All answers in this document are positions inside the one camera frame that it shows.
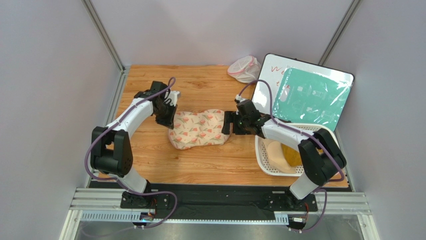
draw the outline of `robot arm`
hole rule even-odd
[[[327,130],[322,128],[313,132],[295,126],[285,128],[277,125],[270,115],[261,115],[251,100],[236,99],[236,102],[238,111],[225,113],[224,124],[228,126],[222,129],[222,133],[230,134],[229,124],[233,123],[232,131],[235,134],[251,134],[275,140],[300,153],[304,173],[290,186],[288,196],[290,205],[299,204],[307,195],[325,185],[338,172],[332,161],[324,153],[318,152],[317,149],[320,147],[308,137],[309,135],[325,147],[341,169],[345,167],[346,159]]]
[[[130,138],[141,123],[152,115],[155,115],[157,124],[173,129],[180,92],[169,91],[150,97],[165,88],[167,85],[162,82],[152,82],[149,90],[140,91],[134,96],[130,106],[116,120],[106,127],[97,126],[92,132],[93,142],[104,131],[115,126],[93,147],[90,165],[103,174],[117,178],[127,188],[138,193],[145,191],[147,180],[132,167]],[[113,149],[108,149],[107,146],[112,143]]]

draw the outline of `white mesh bag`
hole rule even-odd
[[[254,56],[245,56],[238,59],[228,68],[228,74],[237,81],[248,84],[258,79],[261,64]]]

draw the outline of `wooden table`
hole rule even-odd
[[[139,91],[152,81],[167,83],[176,77],[173,90],[180,91],[177,111],[202,112],[207,109],[235,111],[236,94],[245,86],[227,75],[228,66],[133,65],[128,74],[117,115]],[[242,95],[251,98],[254,86]],[[231,135],[224,145],[175,149],[168,129],[149,117],[131,138],[133,167],[152,183],[289,186],[297,178],[270,176],[258,165],[253,135]],[[335,182],[329,187],[344,187]]]

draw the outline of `plastic basket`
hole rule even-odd
[[[290,123],[290,125],[293,125],[295,127],[298,127],[300,129],[304,130],[310,130],[310,131],[317,131],[319,129],[325,129],[331,133],[331,136],[333,137],[334,141],[336,142],[337,146],[339,146],[335,134],[328,129],[327,127],[320,125],[320,124],[309,124],[309,123]],[[266,148],[263,142],[263,138],[259,136],[255,136],[254,138],[254,147],[256,149],[256,158],[257,163],[259,164],[260,168],[263,172],[265,172],[268,175],[272,176],[288,176],[288,177],[299,177],[303,174],[304,169],[302,165],[296,166],[296,173],[283,173],[276,169],[275,167],[271,166],[269,164],[268,160],[268,154],[266,152]]]

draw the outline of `pink floral fabric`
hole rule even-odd
[[[200,113],[181,111],[174,115],[174,129],[168,130],[168,138],[177,149],[195,146],[222,145],[229,135],[222,134],[225,113],[209,109]]]

